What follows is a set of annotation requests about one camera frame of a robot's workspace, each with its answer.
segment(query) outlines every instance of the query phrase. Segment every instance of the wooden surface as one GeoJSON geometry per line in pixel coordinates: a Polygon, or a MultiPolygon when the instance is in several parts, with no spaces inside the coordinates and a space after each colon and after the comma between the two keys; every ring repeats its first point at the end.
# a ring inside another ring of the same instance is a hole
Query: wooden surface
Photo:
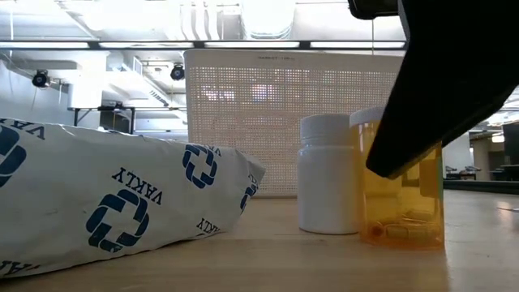
{"type": "Polygon", "coordinates": [[[518,291],[518,195],[446,191],[446,252],[298,229],[295,200],[258,199],[199,241],[0,281],[0,291],[518,291]]]}

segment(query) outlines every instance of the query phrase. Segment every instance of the bag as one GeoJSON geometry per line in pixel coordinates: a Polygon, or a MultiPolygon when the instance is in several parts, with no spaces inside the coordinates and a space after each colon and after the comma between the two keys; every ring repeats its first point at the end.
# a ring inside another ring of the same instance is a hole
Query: bag
{"type": "Polygon", "coordinates": [[[0,278],[227,231],[264,172],[232,148],[0,118],[0,278]]]}

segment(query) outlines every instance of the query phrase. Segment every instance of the perforated panel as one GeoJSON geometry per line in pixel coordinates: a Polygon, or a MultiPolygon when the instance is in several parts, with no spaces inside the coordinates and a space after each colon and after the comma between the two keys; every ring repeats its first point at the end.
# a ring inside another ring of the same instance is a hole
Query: perforated panel
{"type": "Polygon", "coordinates": [[[189,140],[235,147],[267,167],[258,195],[297,195],[299,121],[384,105],[401,57],[189,50],[189,140]]]}

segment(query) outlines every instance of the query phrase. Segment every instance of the white bottle cap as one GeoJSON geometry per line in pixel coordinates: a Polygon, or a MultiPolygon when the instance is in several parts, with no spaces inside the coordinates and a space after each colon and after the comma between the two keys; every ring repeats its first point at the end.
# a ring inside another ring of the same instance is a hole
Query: white bottle cap
{"type": "Polygon", "coordinates": [[[369,109],[361,109],[350,115],[350,127],[364,124],[367,122],[380,121],[384,114],[385,107],[376,106],[369,109]]]}
{"type": "Polygon", "coordinates": [[[347,114],[317,114],[301,120],[301,140],[331,138],[349,140],[350,116],[347,114]]]}

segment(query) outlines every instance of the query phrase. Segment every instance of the black object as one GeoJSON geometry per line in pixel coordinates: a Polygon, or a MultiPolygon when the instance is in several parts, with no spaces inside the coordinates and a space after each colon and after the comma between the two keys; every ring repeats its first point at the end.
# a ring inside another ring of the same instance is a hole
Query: black object
{"type": "Polygon", "coordinates": [[[32,85],[38,88],[48,88],[50,86],[49,72],[47,70],[37,70],[32,77],[32,85]]]}
{"type": "Polygon", "coordinates": [[[350,12],[355,18],[372,20],[379,16],[398,15],[397,0],[348,0],[350,12]]]}
{"type": "Polygon", "coordinates": [[[169,74],[173,80],[182,80],[185,75],[186,73],[182,64],[174,64],[173,70],[171,71],[171,74],[169,74]]]}
{"type": "Polygon", "coordinates": [[[367,158],[386,178],[490,117],[519,84],[519,55],[506,41],[519,2],[400,1],[409,47],[367,158]]]}
{"type": "Polygon", "coordinates": [[[91,111],[100,111],[100,112],[114,112],[114,111],[119,111],[119,110],[130,110],[131,111],[131,118],[130,118],[130,131],[129,131],[129,134],[132,134],[133,135],[133,132],[135,130],[135,107],[125,107],[125,106],[120,106],[120,105],[116,105],[116,106],[107,106],[107,105],[102,105],[102,106],[98,106],[96,108],[68,108],[68,110],[73,110],[74,111],[74,127],[77,127],[78,126],[78,123],[88,114],[90,113],[91,111]],[[79,116],[79,112],[81,110],[86,110],[86,113],[83,114],[83,116],[79,116]]]}

